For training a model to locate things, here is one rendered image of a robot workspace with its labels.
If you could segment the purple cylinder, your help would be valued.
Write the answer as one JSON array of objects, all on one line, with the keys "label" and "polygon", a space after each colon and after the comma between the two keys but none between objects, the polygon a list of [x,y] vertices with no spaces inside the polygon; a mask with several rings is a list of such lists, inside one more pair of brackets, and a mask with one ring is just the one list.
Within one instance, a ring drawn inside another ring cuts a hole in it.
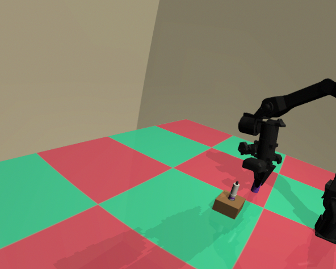
[{"label": "purple cylinder", "polygon": [[255,193],[258,193],[260,187],[261,187],[261,184],[260,184],[260,186],[259,186],[258,188],[255,187],[255,180],[254,180],[254,183],[253,183],[253,185],[252,185],[251,191],[252,191],[252,192],[255,192]]}]

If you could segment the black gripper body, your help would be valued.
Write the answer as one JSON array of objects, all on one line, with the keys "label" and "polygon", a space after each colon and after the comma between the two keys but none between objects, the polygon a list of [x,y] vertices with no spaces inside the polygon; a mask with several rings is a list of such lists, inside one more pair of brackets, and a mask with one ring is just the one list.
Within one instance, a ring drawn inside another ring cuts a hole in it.
[{"label": "black gripper body", "polygon": [[282,163],[281,155],[275,153],[275,149],[279,145],[276,141],[260,138],[256,144],[258,145],[257,153],[254,156],[256,158],[245,159],[242,163],[242,168],[261,173],[266,169],[267,165],[271,166],[273,161],[276,161],[277,164]]}]

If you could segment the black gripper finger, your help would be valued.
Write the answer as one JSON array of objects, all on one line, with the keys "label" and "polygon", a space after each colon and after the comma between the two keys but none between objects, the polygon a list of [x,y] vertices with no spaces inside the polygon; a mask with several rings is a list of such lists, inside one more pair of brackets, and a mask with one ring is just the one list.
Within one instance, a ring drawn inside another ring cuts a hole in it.
[{"label": "black gripper finger", "polygon": [[[254,171],[253,171],[254,172]],[[263,172],[258,173],[254,172],[254,179],[255,179],[255,187],[258,188],[260,184],[263,182],[264,177],[267,175],[268,170],[265,169]]]},{"label": "black gripper finger", "polygon": [[261,186],[264,184],[264,182],[267,180],[267,178],[269,177],[269,175],[272,173],[272,171],[273,171],[275,168],[276,168],[275,165],[271,165],[271,166],[267,165],[267,166],[266,166],[266,169],[268,170],[268,173],[267,173],[267,175],[264,177]]}]

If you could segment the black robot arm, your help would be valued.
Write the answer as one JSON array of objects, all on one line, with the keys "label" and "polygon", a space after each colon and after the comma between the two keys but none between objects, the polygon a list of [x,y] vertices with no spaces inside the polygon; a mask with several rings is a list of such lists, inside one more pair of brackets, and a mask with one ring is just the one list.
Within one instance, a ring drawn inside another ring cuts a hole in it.
[{"label": "black robot arm", "polygon": [[[286,127],[286,125],[282,119],[273,120],[270,118],[280,117],[294,107],[327,95],[336,98],[336,82],[330,78],[288,95],[266,98],[254,115],[243,113],[243,117],[238,123],[238,129],[242,133],[253,136],[260,133],[259,138],[277,141],[279,127]],[[268,120],[262,121],[263,119]],[[254,144],[240,142],[238,151],[241,155],[251,154],[251,156],[255,156],[258,148],[256,143],[257,140],[254,140]],[[336,244],[336,173],[334,180],[329,180],[325,184],[325,192],[321,198],[324,198],[325,211],[315,224],[315,235]]]}]

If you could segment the tan block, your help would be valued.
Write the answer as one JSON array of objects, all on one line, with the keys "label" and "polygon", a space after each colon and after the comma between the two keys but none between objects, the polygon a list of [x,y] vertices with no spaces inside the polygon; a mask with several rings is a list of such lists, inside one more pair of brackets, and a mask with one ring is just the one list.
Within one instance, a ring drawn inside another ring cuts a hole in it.
[{"label": "tan block", "polygon": [[223,192],[215,199],[212,209],[235,220],[246,199],[236,195],[234,200],[229,200],[229,195],[229,191],[223,190]]}]

